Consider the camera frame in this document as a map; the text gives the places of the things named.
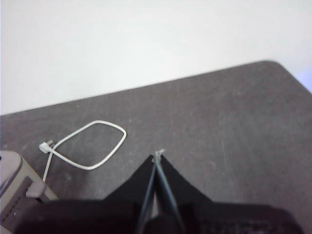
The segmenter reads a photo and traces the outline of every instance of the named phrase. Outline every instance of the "white wall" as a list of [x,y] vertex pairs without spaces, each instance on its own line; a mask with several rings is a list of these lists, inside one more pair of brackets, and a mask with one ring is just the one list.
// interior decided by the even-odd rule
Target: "white wall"
[[1,114],[242,63],[312,90],[311,0],[2,0]]

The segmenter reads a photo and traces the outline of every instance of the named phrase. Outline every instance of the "gray table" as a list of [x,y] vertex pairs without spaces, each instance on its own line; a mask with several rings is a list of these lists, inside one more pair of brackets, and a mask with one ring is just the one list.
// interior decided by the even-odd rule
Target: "gray table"
[[[54,157],[47,183],[60,198],[104,198],[149,154],[163,149],[212,200],[283,207],[312,233],[312,96],[278,63],[258,62],[5,115],[1,148],[18,152],[42,175],[47,155],[38,145],[95,119],[123,126],[128,136],[94,171]],[[100,161],[121,133],[96,126],[59,151],[86,165]]]

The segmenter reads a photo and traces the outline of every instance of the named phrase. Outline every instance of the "cord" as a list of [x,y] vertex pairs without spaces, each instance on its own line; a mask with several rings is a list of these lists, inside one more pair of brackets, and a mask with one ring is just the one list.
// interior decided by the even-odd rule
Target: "cord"
[[[118,142],[118,144],[114,147],[114,149],[102,161],[100,161],[97,164],[94,164],[92,166],[83,166],[83,165],[80,165],[80,164],[78,164],[76,162],[73,162],[72,160],[66,158],[65,156],[61,155],[60,153],[58,153],[56,151],[56,148],[58,146],[60,146],[62,143],[64,143],[68,139],[72,138],[73,136],[77,135],[78,133],[82,132],[83,130],[85,130],[85,129],[89,128],[90,126],[92,126],[94,124],[97,124],[97,123],[108,125],[108,126],[111,126],[113,128],[117,128],[118,130],[120,130],[123,133],[123,136],[120,139],[120,141]],[[77,167],[77,168],[89,171],[89,170],[93,170],[93,169],[98,168],[99,166],[103,165],[107,160],[109,160],[110,157],[122,145],[122,143],[124,142],[126,137],[127,137],[126,130],[124,130],[122,127],[118,126],[117,124],[114,124],[114,123],[111,123],[111,122],[107,122],[107,121],[104,121],[104,120],[94,120],[94,121],[86,124],[85,126],[79,128],[78,130],[74,131],[73,133],[69,134],[68,136],[64,137],[62,140],[60,140],[58,143],[56,143],[55,146],[53,146],[53,148],[51,148],[51,145],[53,143],[52,141],[43,142],[42,144],[39,145],[40,150],[42,152],[44,152],[45,154],[49,153],[49,158],[48,158],[47,165],[45,167],[45,171],[44,171],[43,178],[42,178],[43,182],[45,182],[45,180],[47,178],[48,171],[49,171],[49,168],[50,168],[50,163],[51,163],[53,155],[56,155],[57,157],[59,157],[60,159],[64,160],[65,162],[71,164],[74,167]]]

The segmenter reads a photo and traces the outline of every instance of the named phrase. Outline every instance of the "cable plug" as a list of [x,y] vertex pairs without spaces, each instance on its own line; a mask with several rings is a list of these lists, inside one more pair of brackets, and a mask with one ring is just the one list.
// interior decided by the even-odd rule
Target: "cable plug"
[[53,144],[53,141],[52,141],[52,140],[50,140],[50,141],[48,141],[48,142],[43,142],[43,143],[41,143],[41,144],[39,145],[39,149],[40,149],[42,152],[44,152],[45,154],[47,154],[47,153],[49,153],[49,152],[51,152],[51,151],[53,150],[53,149],[51,148],[52,144]]

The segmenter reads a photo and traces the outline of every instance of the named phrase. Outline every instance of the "white wire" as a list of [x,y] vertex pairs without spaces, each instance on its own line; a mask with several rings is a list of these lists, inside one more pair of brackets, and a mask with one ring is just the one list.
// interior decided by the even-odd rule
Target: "white wire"
[[[120,141],[118,142],[118,144],[114,147],[114,149],[102,161],[100,161],[97,164],[94,164],[92,166],[83,166],[83,165],[80,165],[80,164],[78,164],[76,162],[73,162],[72,160],[66,158],[65,156],[61,155],[60,153],[58,153],[56,151],[56,148],[58,146],[60,146],[62,143],[64,143],[68,139],[72,138],[73,136],[77,135],[78,133],[82,132],[83,130],[85,130],[85,129],[89,128],[90,126],[92,126],[94,124],[97,124],[97,123],[108,125],[108,126],[111,126],[113,128],[117,128],[118,130],[120,130],[123,133],[123,136],[120,139]],[[59,157],[60,159],[64,160],[65,162],[73,165],[74,167],[77,167],[77,168],[89,171],[89,170],[93,170],[93,169],[98,168],[99,166],[103,165],[107,160],[109,160],[109,158],[118,150],[118,148],[124,142],[126,137],[127,137],[126,130],[124,130],[122,127],[118,126],[117,124],[114,124],[114,123],[111,123],[111,122],[107,122],[107,121],[104,121],[104,120],[94,120],[94,121],[86,124],[82,128],[79,128],[78,130],[76,130],[73,133],[69,134],[68,136],[64,137],[62,140],[60,140],[58,143],[56,143],[55,146],[52,148],[52,150],[51,150],[51,152],[49,154],[49,158],[48,158],[48,161],[47,161],[47,165],[45,167],[44,174],[43,174],[43,178],[42,178],[43,182],[45,182],[45,180],[47,178],[49,167],[50,167],[50,163],[51,163],[53,155],[56,155],[57,157]]]

